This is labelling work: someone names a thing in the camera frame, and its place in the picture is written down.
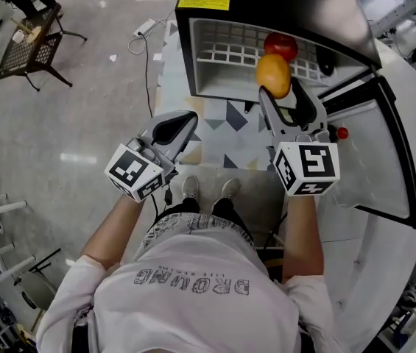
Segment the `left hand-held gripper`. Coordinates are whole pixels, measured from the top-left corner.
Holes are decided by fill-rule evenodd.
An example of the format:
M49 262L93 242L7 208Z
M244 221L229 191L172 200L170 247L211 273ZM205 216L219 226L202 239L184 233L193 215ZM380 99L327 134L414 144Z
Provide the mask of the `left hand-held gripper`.
M177 175L175 158L184 151L197 124L198 115L191 110L150 118L144 125L144 135L119 145L105 175L122 193L142 202Z

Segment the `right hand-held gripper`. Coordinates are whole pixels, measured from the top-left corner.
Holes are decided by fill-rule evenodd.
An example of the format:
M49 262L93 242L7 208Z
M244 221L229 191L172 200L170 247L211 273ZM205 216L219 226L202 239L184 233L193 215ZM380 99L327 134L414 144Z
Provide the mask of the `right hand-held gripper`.
M296 126L283 121L273 95L264 86L258 90L259 104L272 135L271 166L287 196L322 195L340 180L338 147L331 142L327 113L317 96L297 78L292 78L291 92L296 98Z

